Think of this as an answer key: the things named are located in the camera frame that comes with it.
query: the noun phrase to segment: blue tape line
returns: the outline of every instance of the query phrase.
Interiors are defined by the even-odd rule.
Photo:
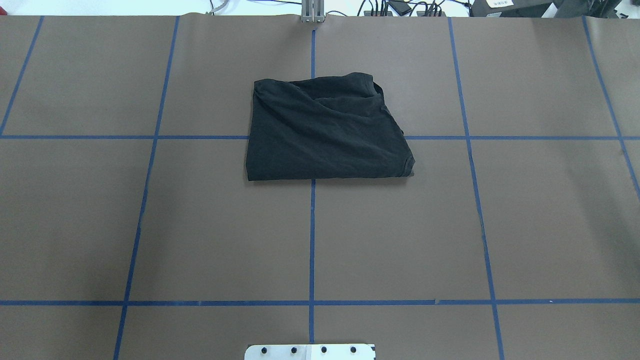
[[[0,306],[122,306],[123,301],[0,300]]]
[[[138,215],[138,226],[136,228],[136,237],[133,242],[133,251],[131,252],[131,263],[129,264],[129,275],[127,276],[127,286],[124,293],[124,304],[122,306],[122,312],[120,314],[120,325],[118,326],[118,336],[116,338],[116,345],[113,351],[113,360],[118,360],[120,355],[120,345],[122,344],[122,334],[124,333],[124,325],[127,318],[127,307],[129,302],[129,295],[131,294],[131,282],[133,280],[133,271],[136,267],[136,257],[138,256],[138,245],[140,244],[140,233],[142,227],[142,218],[145,214],[145,208],[147,207],[147,195],[149,190],[149,179],[151,178],[151,169],[154,166],[154,160],[156,158],[156,147],[158,143],[158,134],[160,133],[160,124],[162,123],[162,114],[164,110],[164,100],[166,98],[166,89],[169,85],[169,76],[171,74],[171,64],[173,61],[173,51],[175,49],[175,39],[178,34],[178,25],[180,23],[180,17],[175,17],[175,24],[173,25],[173,36],[171,39],[171,48],[169,50],[169,59],[166,65],[166,73],[164,75],[164,85],[162,89],[162,96],[160,98],[160,106],[158,109],[158,117],[156,121],[156,131],[154,132],[154,142],[151,146],[151,155],[149,157],[149,165],[147,167],[147,177],[145,178],[145,189],[142,193],[142,202],[140,205],[140,213]]]
[[[151,140],[153,135],[2,135],[15,140]]]
[[[153,140],[154,135],[0,135],[8,140]],[[406,140],[466,140],[464,135],[407,135]],[[618,140],[617,136],[471,135],[471,140]],[[640,136],[622,136],[640,140]],[[249,140],[248,135],[158,135],[158,140]]]
[[[129,301],[129,306],[307,306],[307,300]]]
[[[447,18],[449,23],[449,37],[451,38],[451,52],[453,55],[453,66],[456,71],[456,82],[458,83],[458,97],[460,98],[460,111],[462,113],[462,123],[465,128],[465,137],[467,139],[467,152],[469,156],[469,166],[471,168],[471,179],[474,184],[474,194],[476,196],[476,208],[478,217],[480,219],[480,228],[482,231],[482,242],[484,246],[484,265],[486,267],[486,277],[489,284],[489,294],[491,296],[492,310],[493,310],[493,324],[495,326],[495,337],[498,343],[498,355],[500,360],[504,360],[504,348],[502,346],[502,331],[500,329],[500,320],[498,317],[498,307],[495,303],[495,289],[493,287],[493,275],[491,271],[491,261],[489,258],[489,246],[486,242],[486,232],[484,230],[484,217],[482,213],[482,204],[480,202],[480,192],[478,191],[477,177],[476,177],[476,165],[474,164],[473,151],[471,148],[471,137],[469,134],[469,125],[467,122],[467,109],[465,107],[465,97],[462,92],[462,82],[460,80],[460,67],[458,65],[458,54],[456,52],[456,40],[453,33],[453,23],[451,18]]]
[[[316,300],[316,306],[491,305],[491,300]]]
[[[316,300],[316,180],[311,180],[311,209],[309,227],[309,343],[313,344],[314,305]]]
[[[471,140],[617,140],[617,136],[469,136]]]
[[[20,88],[20,83],[22,82],[24,71],[27,69],[27,64],[29,63],[29,59],[31,58],[31,53],[33,52],[33,48],[36,46],[36,40],[38,40],[38,35],[40,34],[40,28],[42,28],[43,21],[44,21],[44,16],[41,16],[40,20],[38,21],[38,26],[36,27],[36,31],[33,33],[33,38],[31,39],[31,45],[29,45],[27,56],[24,58],[24,63],[22,63],[22,68],[20,69],[18,80],[16,80],[15,87],[13,88],[13,92],[11,93],[11,98],[9,99],[9,105],[6,107],[6,111],[4,112],[2,124],[0,124],[0,135],[2,135],[2,133],[4,132],[4,127],[6,126],[6,122],[9,120],[9,114],[11,113],[11,108],[13,106],[15,96],[18,94],[18,89]]]
[[[456,135],[407,135],[404,137],[406,140],[464,140],[466,137],[464,136],[456,136]]]
[[[161,140],[249,140],[248,135],[160,135]]]
[[[311,78],[316,78],[316,29],[311,31]],[[309,343],[316,340],[314,328],[316,326],[316,180],[311,179],[311,209],[309,219]]]
[[[563,305],[563,304],[640,304],[640,299],[503,299],[498,305]]]
[[[629,159],[627,146],[625,145],[625,141],[622,138],[622,132],[620,131],[620,126],[618,125],[618,119],[616,119],[616,113],[613,111],[613,106],[611,105],[609,92],[607,91],[607,87],[604,85],[604,79],[602,78],[602,73],[600,72],[600,66],[598,66],[598,60],[596,59],[596,54],[593,50],[593,44],[591,43],[591,34],[589,33],[589,26],[587,26],[587,18],[585,16],[582,16],[582,25],[584,26],[584,34],[587,36],[587,44],[589,45],[591,60],[593,61],[593,66],[596,70],[596,75],[598,76],[598,81],[600,82],[600,87],[602,88],[604,99],[607,102],[607,107],[609,108],[609,115],[611,116],[611,120],[613,121],[613,127],[616,129],[616,134],[618,135],[618,140],[620,141],[620,147],[622,147],[622,153],[625,156],[625,161],[627,162],[627,168],[629,170],[629,174],[631,175],[631,181],[633,182],[634,188],[636,189],[636,195],[638,197],[638,200],[640,200],[640,186],[638,185],[636,172],[634,171],[634,167],[631,164],[631,159]]]
[[[469,306],[469,305],[640,304],[640,298],[477,300],[315,300],[315,306]],[[0,306],[123,306],[111,300],[0,300]],[[308,306],[308,300],[130,300],[128,306]]]

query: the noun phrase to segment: metal plate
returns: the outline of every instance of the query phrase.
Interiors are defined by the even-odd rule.
[[[371,344],[252,345],[244,360],[375,360]]]

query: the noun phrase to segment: black t-shirt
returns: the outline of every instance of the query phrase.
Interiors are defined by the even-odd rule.
[[[255,82],[249,181],[402,177],[413,163],[371,75]]]

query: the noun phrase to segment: cable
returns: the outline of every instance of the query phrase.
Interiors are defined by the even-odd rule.
[[[360,16],[360,12],[362,11],[362,7],[364,6],[364,3],[366,3],[367,0],[362,0],[362,2],[360,3],[360,7],[358,8],[358,13],[356,14],[356,16]]]
[[[342,16],[347,16],[345,13],[339,12],[338,10],[331,10],[330,12],[327,12],[326,14],[329,15],[330,13],[339,13]]]
[[[297,3],[296,1],[285,1],[285,0],[249,0],[249,1],[271,1],[274,3],[281,3],[281,4],[295,4],[295,5],[302,5],[302,3]]]
[[[427,9],[429,8],[429,4],[427,4],[427,2],[426,2],[426,1],[419,1],[419,2],[418,2],[418,3],[416,3],[416,4],[413,6],[413,8],[411,9],[411,11],[409,12],[409,16],[413,15],[413,11],[414,11],[414,10],[415,10],[415,8],[417,8],[417,7],[418,7],[418,5],[420,5],[420,4],[424,5],[424,11],[425,11],[425,13],[427,12]]]
[[[218,10],[224,8],[227,4],[229,4],[229,0],[224,0],[222,2],[222,5],[219,5],[218,7],[213,6],[213,0],[209,0],[209,4],[211,4],[211,11],[209,13],[213,15],[214,12],[217,12]]]

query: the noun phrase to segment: white metal bracket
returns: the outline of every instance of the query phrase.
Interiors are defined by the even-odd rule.
[[[244,360],[376,360],[372,344],[251,345]]]
[[[302,0],[302,22],[324,22],[324,0]]]

